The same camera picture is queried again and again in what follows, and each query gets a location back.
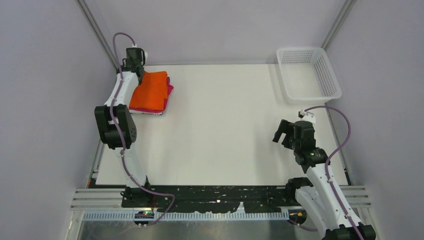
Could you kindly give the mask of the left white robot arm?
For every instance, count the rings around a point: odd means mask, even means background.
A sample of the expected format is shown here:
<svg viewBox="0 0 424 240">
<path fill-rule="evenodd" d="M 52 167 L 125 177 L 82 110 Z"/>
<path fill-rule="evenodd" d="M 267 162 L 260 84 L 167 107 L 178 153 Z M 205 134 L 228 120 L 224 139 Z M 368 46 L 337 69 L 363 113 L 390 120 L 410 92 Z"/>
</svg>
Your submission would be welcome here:
<svg viewBox="0 0 424 240">
<path fill-rule="evenodd" d="M 154 197 L 135 148 L 138 132 L 129 104 L 142 83 L 146 59 L 143 49 L 136 45 L 127 48 L 109 98 L 94 109 L 100 140 L 114 152 L 125 174 L 125 190 L 121 195 L 125 200 L 134 199 L 141 207 L 148 207 Z"/>
</svg>

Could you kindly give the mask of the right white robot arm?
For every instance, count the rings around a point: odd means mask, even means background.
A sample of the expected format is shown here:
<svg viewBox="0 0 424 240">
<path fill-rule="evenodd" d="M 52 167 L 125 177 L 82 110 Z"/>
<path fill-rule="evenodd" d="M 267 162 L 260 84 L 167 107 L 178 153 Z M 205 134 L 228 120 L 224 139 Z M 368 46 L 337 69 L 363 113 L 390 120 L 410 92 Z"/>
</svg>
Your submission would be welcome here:
<svg viewBox="0 0 424 240">
<path fill-rule="evenodd" d="M 287 181 L 287 202 L 304 208 L 323 240 L 375 240 L 373 226 L 364 224 L 355 213 L 335 180 L 327 153 L 316 146 L 313 123 L 283 119 L 273 142 L 281 137 L 281 144 L 293 151 L 305 174 Z"/>
</svg>

